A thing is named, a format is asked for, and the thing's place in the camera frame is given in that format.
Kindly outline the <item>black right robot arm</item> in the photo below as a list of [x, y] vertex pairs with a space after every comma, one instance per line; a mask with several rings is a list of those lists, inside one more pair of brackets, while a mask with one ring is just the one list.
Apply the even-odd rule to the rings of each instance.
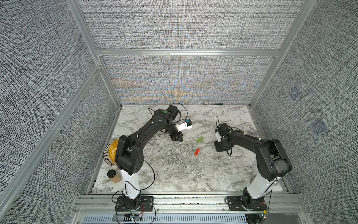
[[247, 211], [263, 203], [266, 192], [275, 180], [292, 171], [292, 163], [277, 139], [256, 138], [242, 130], [234, 130], [226, 123], [216, 127], [215, 135], [217, 141], [214, 146], [217, 152], [231, 151], [234, 146], [240, 146], [255, 153], [258, 174], [241, 196], [241, 206]]

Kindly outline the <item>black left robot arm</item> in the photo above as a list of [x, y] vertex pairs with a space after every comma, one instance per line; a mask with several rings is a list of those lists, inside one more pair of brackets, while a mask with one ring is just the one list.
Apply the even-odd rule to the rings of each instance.
[[113, 161], [120, 169], [124, 179], [124, 196], [131, 201], [140, 199], [141, 191], [146, 188], [139, 188], [139, 171], [143, 166], [144, 148], [146, 144], [158, 132], [164, 131], [172, 141], [183, 141], [183, 134], [177, 128], [174, 120], [180, 115], [179, 109], [171, 104], [166, 109], [154, 111], [152, 117], [138, 131], [118, 139], [115, 147]]

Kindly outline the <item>yellow sponge in bowl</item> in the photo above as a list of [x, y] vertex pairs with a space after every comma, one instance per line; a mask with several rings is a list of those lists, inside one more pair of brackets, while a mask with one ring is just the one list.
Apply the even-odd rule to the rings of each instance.
[[117, 153], [118, 139], [112, 141], [108, 147], [108, 155], [113, 163], [116, 163], [115, 157]]

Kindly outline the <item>striped white bowl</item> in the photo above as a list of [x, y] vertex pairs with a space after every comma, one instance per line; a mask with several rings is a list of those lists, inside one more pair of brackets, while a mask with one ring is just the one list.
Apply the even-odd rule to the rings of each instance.
[[106, 146], [104, 152], [103, 152], [103, 160], [110, 166], [114, 166], [116, 167], [117, 166], [117, 163], [113, 163], [110, 158], [109, 158], [109, 155], [108, 155], [108, 147], [109, 147], [109, 144]]

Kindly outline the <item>brown jar with black lid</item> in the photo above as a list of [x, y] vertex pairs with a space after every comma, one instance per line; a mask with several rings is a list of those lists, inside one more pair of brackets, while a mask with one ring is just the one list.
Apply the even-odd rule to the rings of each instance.
[[119, 183], [122, 181], [121, 176], [114, 169], [110, 169], [107, 172], [107, 176], [113, 183]]

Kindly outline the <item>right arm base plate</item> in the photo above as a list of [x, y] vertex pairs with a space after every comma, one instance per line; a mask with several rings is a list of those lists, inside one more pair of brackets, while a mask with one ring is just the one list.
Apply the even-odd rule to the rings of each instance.
[[242, 205], [241, 196], [228, 196], [224, 202], [229, 206], [230, 211], [264, 211], [268, 208], [264, 198], [256, 199], [249, 209]]

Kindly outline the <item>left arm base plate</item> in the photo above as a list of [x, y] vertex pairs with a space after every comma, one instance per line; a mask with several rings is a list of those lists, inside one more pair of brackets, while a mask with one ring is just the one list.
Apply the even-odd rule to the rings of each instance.
[[153, 211], [154, 197], [137, 197], [136, 199], [130, 199], [126, 196], [120, 196], [115, 203], [115, 211]]

